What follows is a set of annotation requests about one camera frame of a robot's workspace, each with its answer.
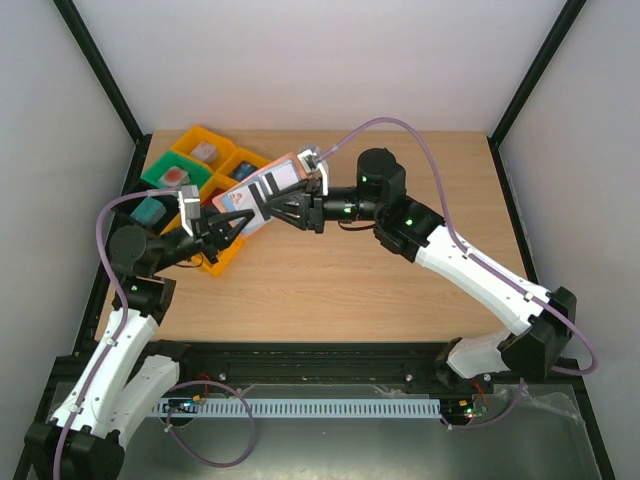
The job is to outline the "white card with portrait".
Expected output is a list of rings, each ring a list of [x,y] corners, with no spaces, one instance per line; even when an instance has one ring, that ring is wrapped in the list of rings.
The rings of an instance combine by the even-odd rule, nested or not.
[[[271,216],[267,213],[264,203],[265,195],[259,181],[238,185],[220,197],[220,203],[226,211],[252,209],[253,220],[245,227],[242,236],[248,237],[264,227]]]

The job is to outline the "pink leather card holder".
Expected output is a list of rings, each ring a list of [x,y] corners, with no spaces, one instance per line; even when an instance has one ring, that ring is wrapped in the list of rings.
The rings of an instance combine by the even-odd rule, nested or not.
[[[247,238],[271,221],[271,215],[265,207],[266,201],[306,176],[298,158],[288,153],[214,197],[212,203],[222,213],[252,210],[254,217],[240,233],[241,238]]]

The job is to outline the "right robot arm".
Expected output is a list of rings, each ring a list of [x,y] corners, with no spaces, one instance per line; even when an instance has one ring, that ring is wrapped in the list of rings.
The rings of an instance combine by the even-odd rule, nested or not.
[[[441,353],[436,379],[443,389],[455,392],[471,378],[504,371],[545,380],[572,337],[575,295],[531,283],[463,241],[443,216],[407,194],[406,170],[389,150],[361,153],[356,180],[331,187],[324,164],[296,183],[269,173],[262,210],[316,233],[328,221],[370,221],[388,251],[443,276],[491,311],[503,330],[455,338]]]

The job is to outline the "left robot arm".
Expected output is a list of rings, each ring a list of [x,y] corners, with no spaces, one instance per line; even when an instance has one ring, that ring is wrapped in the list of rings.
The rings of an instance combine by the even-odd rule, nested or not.
[[[25,449],[39,479],[115,479],[135,432],[178,384],[189,348],[169,341],[143,351],[161,325],[176,283],[159,272],[197,254],[214,261],[253,219],[252,210],[204,207],[189,227],[156,235],[129,224],[107,243],[116,296],[104,334],[67,397],[33,423]]]

